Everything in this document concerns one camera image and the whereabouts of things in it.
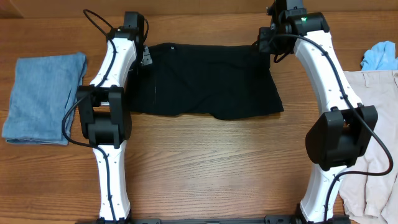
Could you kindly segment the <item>black shorts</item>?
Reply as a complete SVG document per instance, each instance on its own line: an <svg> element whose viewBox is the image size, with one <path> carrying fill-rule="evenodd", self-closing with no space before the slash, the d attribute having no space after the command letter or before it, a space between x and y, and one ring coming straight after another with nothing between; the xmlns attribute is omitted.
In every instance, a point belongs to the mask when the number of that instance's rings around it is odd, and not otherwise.
<svg viewBox="0 0 398 224"><path fill-rule="evenodd" d="M270 57L249 45L164 43L149 47L149 56L128 78L127 103L133 112L229 120L284 110Z"/></svg>

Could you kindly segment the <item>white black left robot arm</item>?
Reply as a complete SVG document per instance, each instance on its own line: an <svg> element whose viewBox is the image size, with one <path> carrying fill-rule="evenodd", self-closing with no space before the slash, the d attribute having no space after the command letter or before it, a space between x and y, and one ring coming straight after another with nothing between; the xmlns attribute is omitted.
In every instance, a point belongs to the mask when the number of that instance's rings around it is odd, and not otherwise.
<svg viewBox="0 0 398 224"><path fill-rule="evenodd" d="M101 206L97 223L132 223L124 165L132 129L126 81L142 62L146 25L142 14L126 12L124 24L106 33L107 51L97 75L76 93L81 130L98 166Z"/></svg>

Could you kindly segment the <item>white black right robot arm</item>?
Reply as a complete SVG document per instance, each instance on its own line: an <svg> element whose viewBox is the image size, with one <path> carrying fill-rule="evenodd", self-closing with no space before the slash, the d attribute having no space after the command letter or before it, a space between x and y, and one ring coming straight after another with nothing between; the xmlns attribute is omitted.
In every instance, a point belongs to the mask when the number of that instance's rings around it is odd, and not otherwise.
<svg viewBox="0 0 398 224"><path fill-rule="evenodd" d="M309 13L302 1L274 1L269 27L259 30L256 46L280 62L294 54L303 65L318 102L319 118L305 137L313 163L304 198L291 223L349 223L333 206L343 178L364 155L378 115L353 91L336 57L330 27L320 12Z"/></svg>

